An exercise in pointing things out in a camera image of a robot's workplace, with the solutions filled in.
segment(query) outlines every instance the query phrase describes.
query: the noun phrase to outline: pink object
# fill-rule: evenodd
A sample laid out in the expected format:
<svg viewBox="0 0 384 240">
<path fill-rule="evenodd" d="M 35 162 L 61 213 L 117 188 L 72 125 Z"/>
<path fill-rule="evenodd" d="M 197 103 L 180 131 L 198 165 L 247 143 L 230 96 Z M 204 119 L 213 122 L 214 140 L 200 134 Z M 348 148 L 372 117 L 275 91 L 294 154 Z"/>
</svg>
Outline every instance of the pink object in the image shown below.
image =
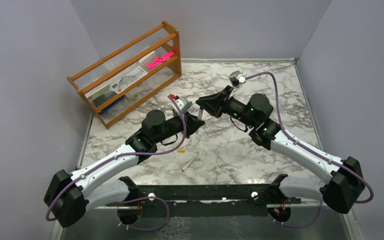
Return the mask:
<svg viewBox="0 0 384 240">
<path fill-rule="evenodd" d="M 167 52 L 167 54 L 165 54 L 164 56 L 157 56 L 155 58 L 155 61 L 149 63 L 146 65 L 146 67 L 148 69 L 153 69 L 155 68 L 156 66 L 158 66 L 160 63 L 163 63 L 165 61 L 167 61 L 169 58 L 173 57 L 175 55 L 175 53 L 173 51 L 169 51 Z"/>
</svg>

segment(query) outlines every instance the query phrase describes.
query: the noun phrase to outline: floor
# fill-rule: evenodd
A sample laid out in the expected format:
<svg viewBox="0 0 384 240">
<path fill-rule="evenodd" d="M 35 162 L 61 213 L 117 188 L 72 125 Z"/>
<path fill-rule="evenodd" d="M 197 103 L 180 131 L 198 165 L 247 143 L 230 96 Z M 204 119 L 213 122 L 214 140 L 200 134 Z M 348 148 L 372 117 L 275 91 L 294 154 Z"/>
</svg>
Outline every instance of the floor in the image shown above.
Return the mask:
<svg viewBox="0 0 384 240">
<path fill-rule="evenodd" d="M 87 167 L 113 152 L 136 132 L 146 113 L 163 110 L 166 119 L 171 117 L 168 94 L 186 97 L 195 102 L 200 96 L 217 93 L 230 84 L 228 75 L 241 71 L 249 76 L 270 71 L 276 76 L 280 95 L 280 110 L 286 129 L 295 136 L 318 146 L 315 130 L 292 62 L 242 62 L 242 63 L 183 63 L 183 75 L 168 87 L 150 98 L 110 129 L 93 117 L 81 167 Z M 254 93 L 266 94 L 275 107 L 271 118 L 277 121 L 273 81 L 262 76 L 248 81 L 235 98 L 243 103 Z M 189 110 L 198 114 L 195 104 Z M 172 152 L 152 156 L 141 164 L 129 168 L 109 180 L 129 176 L 138 185 L 187 185 L 187 184 L 253 184 L 270 183 L 279 174 L 316 178 L 310 171 L 291 159 L 255 145 L 247 133 L 236 129 L 227 116 L 214 118 L 204 113 L 205 125 L 186 139 L 184 153 Z M 172 148 L 158 146 L 158 151 Z M 181 168 L 196 154 L 195 161 L 181 172 Z"/>
</svg>

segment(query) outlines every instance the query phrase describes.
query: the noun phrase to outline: white marble pattern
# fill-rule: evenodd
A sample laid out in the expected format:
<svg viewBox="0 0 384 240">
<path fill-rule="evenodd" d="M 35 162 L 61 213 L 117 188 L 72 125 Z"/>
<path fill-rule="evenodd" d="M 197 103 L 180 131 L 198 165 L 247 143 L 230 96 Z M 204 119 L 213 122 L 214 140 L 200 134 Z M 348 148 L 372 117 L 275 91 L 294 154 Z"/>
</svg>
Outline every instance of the white marble pattern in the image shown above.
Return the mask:
<svg viewBox="0 0 384 240">
<path fill-rule="evenodd" d="M 93 118 L 82 168 L 105 157 L 136 132 L 146 113 L 152 109 L 165 111 L 171 117 L 168 94 L 184 96 L 195 102 L 200 96 L 221 91 L 230 84 L 228 75 L 236 70 L 245 76 L 262 71 L 272 72 L 278 82 L 281 116 L 285 127 L 300 139 L 317 146 L 310 114 L 292 63 L 183 63 L 183 75 L 164 88 L 147 102 L 128 114 L 110 129 Z M 246 103 L 254 93 L 266 94 L 275 107 L 271 118 L 278 120 L 275 113 L 275 93 L 270 76 L 249 80 L 235 94 L 235 98 Z M 198 114 L 198 106 L 190 112 Z M 185 153 L 177 151 L 161 156 L 152 156 L 141 164 L 127 169 L 109 180 L 129 176 L 138 185 L 182 185 L 182 184 L 251 184 L 270 183 L 278 174 L 315 178 L 310 171 L 291 159 L 255 145 L 248 133 L 236 129 L 227 115 L 214 118 L 204 113 L 206 124 L 186 139 Z M 158 145 L 158 151 L 175 146 Z M 181 168 L 198 153 L 195 161 L 181 172 Z"/>
</svg>

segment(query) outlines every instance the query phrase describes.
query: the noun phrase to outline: white marker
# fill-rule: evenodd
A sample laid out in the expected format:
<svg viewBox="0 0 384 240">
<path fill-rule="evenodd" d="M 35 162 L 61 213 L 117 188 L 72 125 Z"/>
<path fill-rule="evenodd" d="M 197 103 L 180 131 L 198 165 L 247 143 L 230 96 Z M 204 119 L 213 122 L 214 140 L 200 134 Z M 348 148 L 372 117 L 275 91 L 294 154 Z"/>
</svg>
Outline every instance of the white marker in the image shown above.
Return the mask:
<svg viewBox="0 0 384 240">
<path fill-rule="evenodd" d="M 188 163 L 186 163 L 186 165 L 181 169 L 182 172 L 184 172 L 186 170 L 186 168 L 188 168 L 191 163 L 198 157 L 198 153 L 195 154 L 195 156 L 192 157 L 191 160 L 189 160 Z"/>
</svg>

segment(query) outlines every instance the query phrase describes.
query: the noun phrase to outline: purple cable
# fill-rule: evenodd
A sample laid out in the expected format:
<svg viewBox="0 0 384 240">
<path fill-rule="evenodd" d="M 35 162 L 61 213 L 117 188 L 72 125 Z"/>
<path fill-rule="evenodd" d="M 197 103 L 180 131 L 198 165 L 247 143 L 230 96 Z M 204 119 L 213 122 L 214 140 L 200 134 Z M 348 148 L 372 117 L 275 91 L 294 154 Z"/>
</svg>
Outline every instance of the purple cable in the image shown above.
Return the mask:
<svg viewBox="0 0 384 240">
<path fill-rule="evenodd" d="M 315 224 L 320 219 L 320 216 L 322 215 L 322 212 L 323 212 L 323 202 L 320 201 L 320 209 L 318 210 L 317 216 L 314 218 L 313 221 L 311 221 L 311 222 L 309 222 L 307 224 L 304 224 L 304 225 L 291 225 L 291 224 L 287 224 L 287 223 L 283 223 L 282 224 L 282 222 L 280 222 L 278 220 L 275 220 L 272 215 L 269 214 L 269 216 L 270 216 L 271 219 L 274 220 L 275 223 L 280 224 L 283 227 L 294 228 L 294 229 L 301 229 L 301 228 L 310 227 L 311 225 Z"/>
<path fill-rule="evenodd" d="M 273 79 L 273 83 L 274 83 L 274 93 L 276 95 L 276 112 L 277 112 L 277 117 L 279 118 L 279 125 L 280 125 L 280 128 L 282 129 L 282 132 L 287 136 L 287 138 L 289 140 L 294 140 L 292 138 L 291 135 L 288 134 L 288 132 L 286 132 L 285 128 L 284 128 L 284 124 L 282 122 L 282 119 L 281 119 L 281 111 L 279 109 L 279 93 L 278 93 L 278 84 L 276 82 L 276 78 L 275 76 L 273 75 L 273 73 L 269 72 L 269 71 L 263 71 L 263 72 L 259 72 L 257 74 L 254 74 L 254 75 L 251 75 L 251 76 L 247 76 L 245 77 L 245 80 L 249 80 L 249 79 L 252 79 L 252 78 L 255 78 L 255 77 L 258 77 L 258 76 L 261 76 L 261 75 L 270 75 L 271 78 Z M 309 153 L 319 157 L 320 159 L 326 161 L 329 163 L 329 158 L 319 154 L 318 152 L 316 151 L 313 151 L 311 148 L 305 146 L 304 144 L 300 143 L 300 142 L 297 142 L 296 143 L 298 146 L 300 146 L 301 148 L 307 150 Z M 358 175 L 357 173 L 355 173 L 354 171 L 352 171 L 351 169 L 349 169 L 348 167 L 340 164 L 340 163 L 337 163 L 335 161 L 332 161 L 331 164 L 335 165 L 335 166 L 338 166 L 342 169 L 344 169 L 345 171 L 347 171 L 348 173 L 350 173 L 351 175 L 353 175 L 354 177 L 356 177 L 358 180 L 362 181 L 364 185 L 367 186 L 367 189 L 368 191 L 370 192 L 370 196 L 365 199 L 365 200 L 357 200 L 355 201 L 356 204 L 365 204 L 365 203 L 368 203 L 370 202 L 371 200 L 373 200 L 373 197 L 375 196 L 375 193 L 373 192 L 373 188 L 369 185 L 369 183 L 364 180 L 364 178 L 362 178 L 360 175 Z"/>
<path fill-rule="evenodd" d="M 176 101 L 173 100 L 170 96 L 168 96 L 168 99 L 170 99 L 170 101 L 174 104 L 174 106 L 176 107 L 176 110 L 178 113 L 181 113 L 182 111 L 180 110 L 179 106 L 176 104 Z M 167 150 L 167 151 L 162 151 L 162 152 L 126 152 L 126 153 L 120 153 L 117 155 L 117 158 L 121 158 L 121 157 L 124 157 L 124 156 L 129 156 L 129 155 L 146 155 L 146 156 L 154 156 L 154 155 L 164 155 L 164 154 L 169 154 L 171 152 L 174 152 L 176 149 L 178 149 L 182 144 L 183 142 L 185 141 L 185 137 L 186 137 L 186 122 L 185 122 L 185 116 L 183 114 L 179 114 L 180 116 L 180 119 L 181 119 L 181 123 L 183 124 L 183 137 L 181 138 L 180 142 L 175 146 L 173 147 L 172 149 L 170 150 Z M 99 169 L 100 167 L 102 167 L 103 165 L 111 162 L 112 160 L 114 160 L 115 158 L 114 157 L 111 157 L 111 158 L 108 158 L 107 160 L 101 162 L 100 164 L 96 165 L 95 167 L 91 168 L 89 171 L 85 172 L 83 175 L 84 176 L 87 176 L 91 173 L 93 173 L 96 169 Z M 49 208 L 48 210 L 46 211 L 46 216 L 45 216 L 45 219 L 48 221 L 48 222 L 52 222 L 52 221 L 55 221 L 57 218 L 54 217 L 54 218 L 50 218 L 49 215 L 51 214 L 51 211 L 52 209 L 55 207 L 55 204 L 57 204 L 57 201 L 61 198 L 61 196 L 71 187 L 73 186 L 75 183 L 77 183 L 78 181 L 80 181 L 82 178 L 79 176 L 77 177 L 76 179 L 74 179 L 73 181 L 71 181 L 67 186 L 65 186 L 59 193 L 58 195 L 56 195 L 56 197 L 53 199 L 53 201 L 51 202 L 51 204 L 49 205 Z"/>
<path fill-rule="evenodd" d="M 130 204 L 130 203 L 134 203 L 134 202 L 138 202 L 138 201 L 142 201 L 142 200 L 146 200 L 146 199 L 156 199 L 156 200 L 161 201 L 164 204 L 165 208 L 167 209 L 167 217 L 165 218 L 164 223 L 161 224 L 160 226 L 156 226 L 156 227 L 152 227 L 152 228 L 141 228 L 141 227 L 125 225 L 120 220 L 120 215 L 117 212 L 117 219 L 118 219 L 118 222 L 120 223 L 120 225 L 123 225 L 123 226 L 125 226 L 128 229 L 134 229 L 134 230 L 145 231 L 145 232 L 151 232 L 151 231 L 155 231 L 155 230 L 158 230 L 158 229 L 162 229 L 169 222 L 169 219 L 170 219 L 169 205 L 167 205 L 167 202 L 164 201 L 162 198 L 159 198 L 157 196 L 145 196 L 145 197 L 140 197 L 140 198 L 129 200 L 129 201 L 121 201 L 121 202 L 119 202 L 119 204 Z"/>
</svg>

